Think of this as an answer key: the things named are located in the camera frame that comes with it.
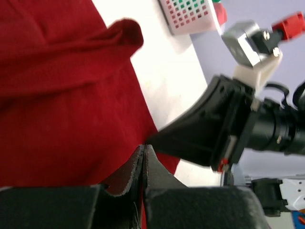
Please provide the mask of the dark red t shirt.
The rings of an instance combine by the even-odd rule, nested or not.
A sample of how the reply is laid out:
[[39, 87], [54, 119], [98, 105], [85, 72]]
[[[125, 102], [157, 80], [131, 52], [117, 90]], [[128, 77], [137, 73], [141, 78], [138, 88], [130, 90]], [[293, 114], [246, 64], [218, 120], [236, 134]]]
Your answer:
[[90, 0], [1, 1], [0, 191], [97, 185], [146, 146], [142, 46], [138, 20], [105, 24]]

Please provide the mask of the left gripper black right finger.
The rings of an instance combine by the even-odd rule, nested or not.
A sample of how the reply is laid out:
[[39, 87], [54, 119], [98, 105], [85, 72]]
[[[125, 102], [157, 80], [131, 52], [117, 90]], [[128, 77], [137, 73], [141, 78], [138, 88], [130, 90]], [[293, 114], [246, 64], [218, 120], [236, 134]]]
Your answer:
[[246, 187], [187, 187], [144, 148], [144, 209], [149, 229], [267, 229], [255, 194]]

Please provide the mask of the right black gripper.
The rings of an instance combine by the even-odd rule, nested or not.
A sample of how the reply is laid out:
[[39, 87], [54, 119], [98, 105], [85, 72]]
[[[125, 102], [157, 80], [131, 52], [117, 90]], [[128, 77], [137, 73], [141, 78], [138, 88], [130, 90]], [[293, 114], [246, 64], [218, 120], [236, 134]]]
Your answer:
[[212, 167], [224, 172], [239, 162], [245, 148], [271, 151], [284, 155], [305, 154], [305, 85], [293, 93], [293, 104], [287, 103], [289, 90], [277, 83], [284, 96], [281, 103], [265, 98], [252, 98], [250, 105], [237, 113], [242, 122], [235, 125], [238, 109], [238, 85], [232, 79], [216, 76], [199, 100], [169, 125], [148, 137], [147, 145], [156, 152]]

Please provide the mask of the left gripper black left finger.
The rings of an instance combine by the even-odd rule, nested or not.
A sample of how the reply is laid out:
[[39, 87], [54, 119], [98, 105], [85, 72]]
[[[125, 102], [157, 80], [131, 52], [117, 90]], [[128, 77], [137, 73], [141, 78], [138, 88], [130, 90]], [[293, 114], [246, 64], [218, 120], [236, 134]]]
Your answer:
[[2, 229], [139, 229], [144, 146], [97, 185], [14, 187], [0, 193]]

